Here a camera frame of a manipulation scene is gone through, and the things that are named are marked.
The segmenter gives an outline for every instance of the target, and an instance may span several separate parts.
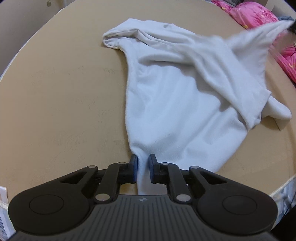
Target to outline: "fabric fold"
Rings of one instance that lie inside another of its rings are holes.
[[[107,47],[127,58],[126,128],[140,160],[139,194],[164,191],[149,183],[149,154],[215,172],[261,116],[291,118],[264,77],[268,48],[289,26],[281,21],[224,40],[129,19],[103,35]]]

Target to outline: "round pad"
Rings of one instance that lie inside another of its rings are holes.
[[[81,223],[89,203],[69,183],[46,183],[15,196],[8,213],[16,230],[35,235],[58,234]]]
[[[235,235],[270,231],[277,216],[271,197],[239,184],[212,185],[199,199],[197,211],[208,225]]]
[[[58,212],[64,201],[56,195],[42,195],[32,199],[30,209],[37,214],[51,214]]]
[[[223,207],[230,213],[248,215],[257,208],[257,203],[250,197],[235,195],[224,199]]]

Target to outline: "round table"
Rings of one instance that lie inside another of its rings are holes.
[[[76,0],[18,53],[0,82],[0,185],[17,193],[88,165],[130,158],[125,129],[127,64],[102,35],[128,18],[174,23],[201,35],[243,31],[201,0]],[[296,90],[269,56],[273,95],[296,113]],[[265,118],[219,174],[271,193],[295,174],[296,120]],[[135,193],[135,186],[125,190]]]

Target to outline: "pink cloth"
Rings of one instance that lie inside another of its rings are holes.
[[[226,2],[220,1],[220,0],[212,0],[212,3],[216,4],[218,7],[222,8],[228,14],[230,14],[230,10],[233,8],[229,4],[227,4]]]
[[[290,46],[285,48],[281,54],[276,53],[272,47],[272,54],[286,75],[296,83],[296,48]]]
[[[230,16],[246,29],[278,22],[277,17],[257,2],[243,2],[230,11]]]

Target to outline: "logo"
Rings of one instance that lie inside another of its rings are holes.
[[[147,198],[145,198],[145,197],[141,197],[141,198],[139,198],[139,200],[140,200],[141,202],[145,202],[145,201],[147,201]]]

